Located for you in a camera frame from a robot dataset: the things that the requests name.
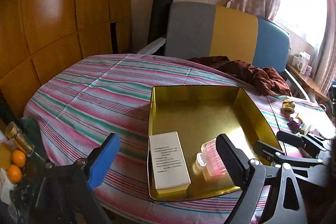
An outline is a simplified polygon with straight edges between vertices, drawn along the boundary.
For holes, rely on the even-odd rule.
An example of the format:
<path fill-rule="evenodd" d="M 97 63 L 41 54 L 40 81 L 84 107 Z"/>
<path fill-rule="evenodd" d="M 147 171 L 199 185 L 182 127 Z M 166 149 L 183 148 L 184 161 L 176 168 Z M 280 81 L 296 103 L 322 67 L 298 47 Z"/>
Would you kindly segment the pink plastic hair roller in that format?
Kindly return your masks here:
<path fill-rule="evenodd" d="M 206 169 L 210 176 L 219 176 L 227 173 L 227 169 L 217 152 L 216 139 L 203 143 L 201 153 L 205 158 Z"/>

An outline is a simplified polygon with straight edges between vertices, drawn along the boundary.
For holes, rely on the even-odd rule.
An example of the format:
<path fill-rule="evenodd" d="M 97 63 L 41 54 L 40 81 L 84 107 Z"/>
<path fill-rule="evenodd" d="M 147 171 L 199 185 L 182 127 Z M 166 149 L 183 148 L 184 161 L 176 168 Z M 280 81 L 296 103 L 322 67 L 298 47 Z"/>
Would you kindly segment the purple snack packet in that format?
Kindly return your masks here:
<path fill-rule="evenodd" d="M 289 122 L 287 123 L 289 129 L 292 133 L 296 134 L 300 131 L 300 127 L 302 122 L 297 118 L 290 118 Z"/>

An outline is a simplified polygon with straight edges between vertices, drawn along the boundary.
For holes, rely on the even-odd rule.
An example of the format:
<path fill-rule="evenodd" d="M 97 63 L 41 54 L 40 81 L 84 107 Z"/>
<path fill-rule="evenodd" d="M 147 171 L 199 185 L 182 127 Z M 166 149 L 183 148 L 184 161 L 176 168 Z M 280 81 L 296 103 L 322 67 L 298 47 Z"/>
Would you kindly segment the small clear plastic cup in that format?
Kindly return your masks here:
<path fill-rule="evenodd" d="M 198 169 L 203 170 L 207 163 L 206 163 L 206 159 L 205 156 L 203 155 L 203 153 L 199 152 L 197 153 L 196 159 L 195 159 L 195 164 L 197 166 Z"/>

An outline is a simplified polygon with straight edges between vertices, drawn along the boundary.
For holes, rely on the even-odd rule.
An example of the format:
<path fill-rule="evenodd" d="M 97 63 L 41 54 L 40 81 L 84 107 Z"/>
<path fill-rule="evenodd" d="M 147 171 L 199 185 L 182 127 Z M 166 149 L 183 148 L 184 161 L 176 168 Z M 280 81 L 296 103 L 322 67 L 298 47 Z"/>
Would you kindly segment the striped pink green tablecloth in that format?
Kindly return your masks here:
<path fill-rule="evenodd" d="M 112 212 L 139 223 L 223 223 L 239 192 L 198 201 L 157 203 L 146 174 L 151 90 L 163 85 L 242 86 L 215 69 L 173 57 L 96 55 L 72 65 L 41 86 L 24 115 L 40 127 L 49 158 L 57 165 L 86 157 L 112 132 L 119 153 L 95 189 Z"/>

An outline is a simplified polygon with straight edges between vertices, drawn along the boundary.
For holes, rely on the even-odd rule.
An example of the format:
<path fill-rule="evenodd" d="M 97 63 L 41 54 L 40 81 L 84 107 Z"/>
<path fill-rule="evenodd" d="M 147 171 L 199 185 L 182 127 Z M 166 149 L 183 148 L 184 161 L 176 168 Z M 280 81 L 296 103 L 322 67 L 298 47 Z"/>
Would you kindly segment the gold metal tray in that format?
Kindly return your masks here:
<path fill-rule="evenodd" d="M 261 112 L 268 106 L 240 87 L 217 85 L 156 86 L 152 89 L 148 134 L 176 131 L 182 146 L 191 184 L 185 191 L 159 194 L 155 188 L 151 160 L 147 160 L 149 196 L 159 202 L 179 202 L 212 198 L 236 192 L 229 174 L 210 176 L 196 167 L 203 143 L 226 134 L 248 158 L 270 162 L 255 154 L 253 145 L 263 141 L 277 149 L 280 144 Z"/>

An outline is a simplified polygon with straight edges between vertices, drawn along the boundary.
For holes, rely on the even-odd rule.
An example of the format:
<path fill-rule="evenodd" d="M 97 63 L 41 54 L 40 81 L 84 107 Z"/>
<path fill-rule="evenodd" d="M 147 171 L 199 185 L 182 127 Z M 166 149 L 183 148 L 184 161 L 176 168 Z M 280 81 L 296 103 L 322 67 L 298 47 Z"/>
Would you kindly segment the white rectangular box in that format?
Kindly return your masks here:
<path fill-rule="evenodd" d="M 187 190 L 189 171 L 176 131 L 149 137 L 154 186 L 159 194 Z"/>

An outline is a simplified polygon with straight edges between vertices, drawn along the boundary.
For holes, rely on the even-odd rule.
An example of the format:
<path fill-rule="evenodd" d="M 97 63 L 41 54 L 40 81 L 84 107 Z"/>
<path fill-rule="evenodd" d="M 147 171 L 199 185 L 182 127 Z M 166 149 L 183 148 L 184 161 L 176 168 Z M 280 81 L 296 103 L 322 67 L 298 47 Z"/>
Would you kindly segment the wooden side shelf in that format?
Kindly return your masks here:
<path fill-rule="evenodd" d="M 301 84 L 303 89 L 306 92 L 311 92 L 315 96 L 317 96 L 319 99 L 322 99 L 324 101 L 328 101 L 329 97 L 328 95 L 323 94 L 322 90 L 319 88 L 319 86 L 314 82 L 312 78 L 309 76 L 302 75 L 297 68 L 294 66 L 287 64 L 286 69 L 293 75 L 296 80 L 298 80 Z"/>

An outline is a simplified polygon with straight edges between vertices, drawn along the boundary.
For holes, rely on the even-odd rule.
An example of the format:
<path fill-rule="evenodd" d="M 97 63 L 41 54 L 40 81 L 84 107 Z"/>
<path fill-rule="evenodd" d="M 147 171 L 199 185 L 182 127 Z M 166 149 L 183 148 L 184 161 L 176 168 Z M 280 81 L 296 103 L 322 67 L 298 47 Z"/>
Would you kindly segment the dark red cloth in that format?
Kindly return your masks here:
<path fill-rule="evenodd" d="M 230 61 L 227 56 L 194 57 L 189 61 L 233 75 L 263 96 L 291 96 L 288 84 L 273 67 L 259 68 L 243 60 Z"/>

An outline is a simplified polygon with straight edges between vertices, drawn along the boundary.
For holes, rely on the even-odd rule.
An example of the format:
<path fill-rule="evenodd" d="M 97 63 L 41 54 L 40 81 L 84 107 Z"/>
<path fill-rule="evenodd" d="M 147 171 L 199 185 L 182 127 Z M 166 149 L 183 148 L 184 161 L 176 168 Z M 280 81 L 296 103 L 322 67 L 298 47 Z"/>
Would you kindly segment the upper orange fruit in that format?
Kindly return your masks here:
<path fill-rule="evenodd" d="M 26 155 L 19 149 L 16 149 L 12 154 L 12 162 L 19 168 L 23 168 L 26 164 Z"/>

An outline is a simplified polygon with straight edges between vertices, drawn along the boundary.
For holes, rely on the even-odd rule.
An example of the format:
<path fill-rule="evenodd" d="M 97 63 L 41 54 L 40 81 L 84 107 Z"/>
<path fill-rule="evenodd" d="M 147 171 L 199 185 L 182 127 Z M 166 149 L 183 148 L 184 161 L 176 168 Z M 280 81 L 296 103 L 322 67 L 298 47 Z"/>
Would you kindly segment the orange fruit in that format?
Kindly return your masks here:
<path fill-rule="evenodd" d="M 12 154 L 12 162 L 19 168 L 23 168 L 26 164 L 26 155 L 19 149 L 16 149 Z"/>
<path fill-rule="evenodd" d="M 11 164 L 7 170 L 7 177 L 12 184 L 17 184 L 22 180 L 21 169 L 15 164 Z"/>

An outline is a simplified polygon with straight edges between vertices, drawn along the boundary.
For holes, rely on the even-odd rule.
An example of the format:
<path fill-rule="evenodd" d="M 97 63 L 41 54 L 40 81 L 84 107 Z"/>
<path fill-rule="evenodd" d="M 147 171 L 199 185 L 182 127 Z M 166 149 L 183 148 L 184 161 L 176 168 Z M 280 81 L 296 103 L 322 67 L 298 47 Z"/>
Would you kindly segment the lower orange fruit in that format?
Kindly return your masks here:
<path fill-rule="evenodd" d="M 22 180 L 21 169 L 15 164 L 11 164 L 7 170 L 7 177 L 12 184 L 17 184 Z"/>

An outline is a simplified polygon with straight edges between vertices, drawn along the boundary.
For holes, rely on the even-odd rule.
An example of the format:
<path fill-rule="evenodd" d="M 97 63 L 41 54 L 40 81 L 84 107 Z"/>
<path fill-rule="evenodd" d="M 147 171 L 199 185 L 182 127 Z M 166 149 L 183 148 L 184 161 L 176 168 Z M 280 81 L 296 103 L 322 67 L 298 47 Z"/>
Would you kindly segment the glass bottle gold cap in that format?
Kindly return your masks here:
<path fill-rule="evenodd" d="M 5 134 L 26 156 L 31 157 L 33 155 L 35 146 L 28 141 L 22 130 L 14 122 L 7 125 Z"/>

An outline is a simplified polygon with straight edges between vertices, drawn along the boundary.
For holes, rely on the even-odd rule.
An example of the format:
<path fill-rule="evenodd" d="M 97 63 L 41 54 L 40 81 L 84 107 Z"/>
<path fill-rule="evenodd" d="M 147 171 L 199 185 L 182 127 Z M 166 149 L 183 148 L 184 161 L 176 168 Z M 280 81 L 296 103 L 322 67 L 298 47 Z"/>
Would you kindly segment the grey yellow blue chair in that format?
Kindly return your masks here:
<path fill-rule="evenodd" d="M 179 59 L 227 56 L 259 68 L 272 67 L 291 81 L 303 98 L 309 98 L 286 69 L 289 34 L 263 18 L 219 5 L 175 2 L 170 6 L 166 34 L 138 54 L 152 55 L 161 48 L 164 56 Z"/>

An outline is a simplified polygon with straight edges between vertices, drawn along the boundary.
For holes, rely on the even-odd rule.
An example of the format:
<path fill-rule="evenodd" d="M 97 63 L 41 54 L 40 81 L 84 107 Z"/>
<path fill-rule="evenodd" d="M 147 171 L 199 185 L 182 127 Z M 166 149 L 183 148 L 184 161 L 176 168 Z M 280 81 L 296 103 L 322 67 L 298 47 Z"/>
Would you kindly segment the wooden wardrobe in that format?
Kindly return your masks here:
<path fill-rule="evenodd" d="M 131 0 L 1 0 L 1 93 L 17 117 L 48 80 L 131 50 Z"/>

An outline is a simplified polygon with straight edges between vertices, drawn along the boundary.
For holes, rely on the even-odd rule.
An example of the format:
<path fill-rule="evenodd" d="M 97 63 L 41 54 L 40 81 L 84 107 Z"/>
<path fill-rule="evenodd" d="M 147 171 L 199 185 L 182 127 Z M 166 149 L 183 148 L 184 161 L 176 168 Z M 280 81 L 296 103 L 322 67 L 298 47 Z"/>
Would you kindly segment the black rolled mat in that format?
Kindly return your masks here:
<path fill-rule="evenodd" d="M 153 0 L 147 45 L 166 36 L 170 6 L 172 3 L 173 0 Z"/>

